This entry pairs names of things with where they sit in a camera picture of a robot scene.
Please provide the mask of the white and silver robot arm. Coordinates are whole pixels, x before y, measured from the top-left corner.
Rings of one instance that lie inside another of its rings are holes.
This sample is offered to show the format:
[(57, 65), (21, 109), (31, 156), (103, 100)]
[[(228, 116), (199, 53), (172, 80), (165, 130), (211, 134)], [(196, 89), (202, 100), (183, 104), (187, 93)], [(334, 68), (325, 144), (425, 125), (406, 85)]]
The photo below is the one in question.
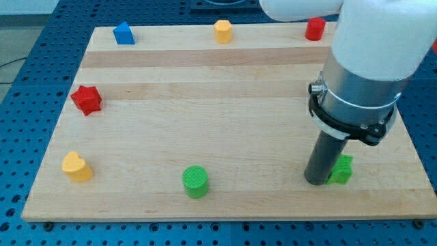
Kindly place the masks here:
[(321, 136), (375, 146), (390, 131), (396, 104), (436, 39), (432, 0), (260, 1), (271, 19), (338, 14), (309, 112)]

